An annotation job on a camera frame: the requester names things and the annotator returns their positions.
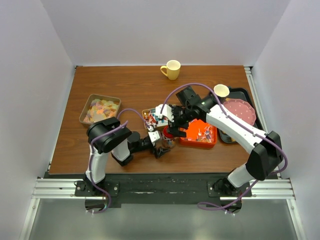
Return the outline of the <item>red jar lid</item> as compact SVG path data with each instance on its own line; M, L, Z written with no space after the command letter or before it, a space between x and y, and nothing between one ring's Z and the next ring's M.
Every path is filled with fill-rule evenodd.
M168 126L165 126L164 129L163 129L163 135L166 137L166 138L169 138L169 139L172 139L174 138L175 136L172 135L171 133L169 133L169 127Z

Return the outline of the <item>clear plastic jar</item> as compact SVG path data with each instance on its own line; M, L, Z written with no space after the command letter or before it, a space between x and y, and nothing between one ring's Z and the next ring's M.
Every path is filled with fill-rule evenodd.
M162 146L166 149L172 149L176 146L176 138L175 137L162 137Z

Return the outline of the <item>gold tin of lollipops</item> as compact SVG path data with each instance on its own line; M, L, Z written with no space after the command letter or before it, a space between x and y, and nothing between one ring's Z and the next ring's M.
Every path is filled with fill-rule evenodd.
M164 127L168 125L168 119L166 117L159 118L156 116L155 108L144 109L141 115L145 120L144 126L149 132L162 131Z

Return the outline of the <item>silver tin of gummies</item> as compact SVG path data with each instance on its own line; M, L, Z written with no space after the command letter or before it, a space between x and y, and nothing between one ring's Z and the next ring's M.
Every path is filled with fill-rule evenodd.
M116 117L121 107L121 100L117 97L91 94L79 116L79 122L88 127L99 121Z

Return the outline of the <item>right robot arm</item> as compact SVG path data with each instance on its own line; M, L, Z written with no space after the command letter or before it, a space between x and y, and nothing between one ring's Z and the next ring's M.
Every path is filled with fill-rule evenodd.
M187 129L189 122L197 119L226 132L249 153L246 163L214 183L216 190L233 197L249 181L265 180L283 161L281 138L276 132L255 128L222 105L221 101L229 95L227 86L216 85L204 98L195 93L191 84L184 84L172 93L180 105L163 103L156 107L156 115L167 118L171 135L184 137L181 129Z

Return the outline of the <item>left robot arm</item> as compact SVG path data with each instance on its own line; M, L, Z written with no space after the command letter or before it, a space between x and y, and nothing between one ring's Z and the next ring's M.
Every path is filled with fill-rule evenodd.
M111 117L93 123L87 129L90 155L84 182L86 191L92 196L108 195L103 182L109 154L123 167L133 160L134 153L148 150L158 159L170 151L169 148L157 147L157 142L162 139L159 131L150 131L141 138L138 132L127 128L127 124Z

